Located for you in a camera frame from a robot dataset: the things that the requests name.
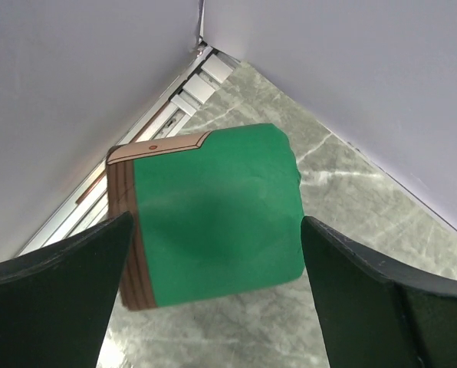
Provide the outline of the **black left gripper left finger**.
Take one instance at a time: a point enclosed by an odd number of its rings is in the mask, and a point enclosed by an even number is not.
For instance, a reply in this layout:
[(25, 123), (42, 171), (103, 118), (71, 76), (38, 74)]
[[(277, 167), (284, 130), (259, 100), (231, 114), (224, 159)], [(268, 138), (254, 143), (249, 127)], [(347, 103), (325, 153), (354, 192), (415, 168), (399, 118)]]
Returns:
[(0, 263), (0, 367), (94, 367), (130, 243), (129, 212)]

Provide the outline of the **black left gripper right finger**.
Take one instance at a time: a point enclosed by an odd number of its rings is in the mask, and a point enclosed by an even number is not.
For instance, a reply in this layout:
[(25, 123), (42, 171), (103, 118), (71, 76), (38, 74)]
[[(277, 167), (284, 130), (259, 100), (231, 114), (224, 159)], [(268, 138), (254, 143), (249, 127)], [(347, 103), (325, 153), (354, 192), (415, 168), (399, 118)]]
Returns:
[(314, 217), (301, 244), (332, 367), (457, 367), (457, 281), (397, 261)]

